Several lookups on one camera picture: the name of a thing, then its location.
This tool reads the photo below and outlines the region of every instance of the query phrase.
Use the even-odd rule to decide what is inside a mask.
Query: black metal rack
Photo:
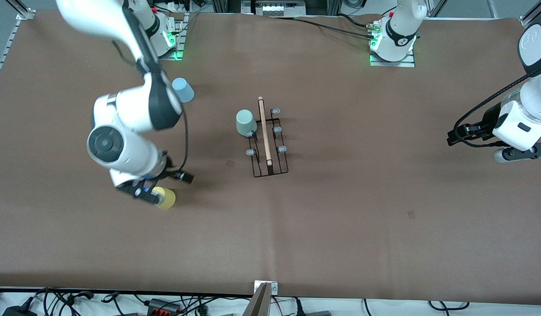
[[[261,159],[259,155],[259,140],[257,137],[257,132],[260,132],[262,128],[266,127],[262,125],[262,121],[260,119],[257,120],[257,132],[253,133],[253,136],[248,137],[249,149],[254,150],[254,154],[250,156],[254,178],[260,178],[262,176],[276,176],[277,174],[284,174],[288,172],[288,160],[286,158],[286,152],[279,152],[278,150],[280,146],[284,146],[284,137],[282,135],[282,132],[275,132],[276,127],[282,128],[282,126],[280,124],[280,119],[275,118],[272,112],[273,110],[270,110],[270,118],[266,119],[266,122],[272,122],[272,140],[274,141],[274,152],[276,152],[276,159],[272,159],[272,166],[267,166],[266,160]]]

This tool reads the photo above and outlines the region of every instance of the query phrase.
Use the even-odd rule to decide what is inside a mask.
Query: robot logo
[[[537,36],[539,36],[539,33],[535,28],[533,28],[532,30],[528,30],[521,39],[522,48],[530,48],[530,46],[535,43]]]

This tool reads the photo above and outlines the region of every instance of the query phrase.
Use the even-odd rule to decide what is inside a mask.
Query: mounting plate
[[[261,285],[262,282],[270,282],[272,284],[272,296],[277,296],[278,295],[278,281],[266,281],[266,280],[256,280],[254,282],[254,289],[253,289],[253,293],[255,293],[258,289],[258,287]]]

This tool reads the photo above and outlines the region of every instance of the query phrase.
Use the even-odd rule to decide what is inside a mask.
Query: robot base
[[[380,25],[381,29],[371,31],[371,35],[374,36],[374,39],[370,40],[370,50],[386,61],[396,62],[403,60],[408,52],[412,50],[416,36],[404,46],[395,45],[395,42],[387,35],[387,31],[385,30],[387,21],[389,21],[389,18],[387,17],[379,21],[374,21],[374,24]]]
[[[176,36],[174,32],[175,18],[166,16],[165,14],[158,12],[155,14],[159,18],[159,30],[150,37],[151,45],[155,50],[157,56],[162,56],[176,45]]]

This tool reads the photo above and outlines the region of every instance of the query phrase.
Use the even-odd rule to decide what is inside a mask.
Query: power adapter
[[[31,312],[30,310],[24,310],[21,306],[11,306],[8,307],[5,312],[3,312],[3,316],[37,316],[35,312]]]
[[[176,316],[179,310],[180,306],[178,304],[153,298],[148,304],[147,314],[155,316]]]
[[[8,307],[5,312],[3,312],[3,316],[36,316],[35,312],[31,312],[30,304],[34,300],[34,296],[30,296],[26,302],[23,303],[23,306],[10,306]]]

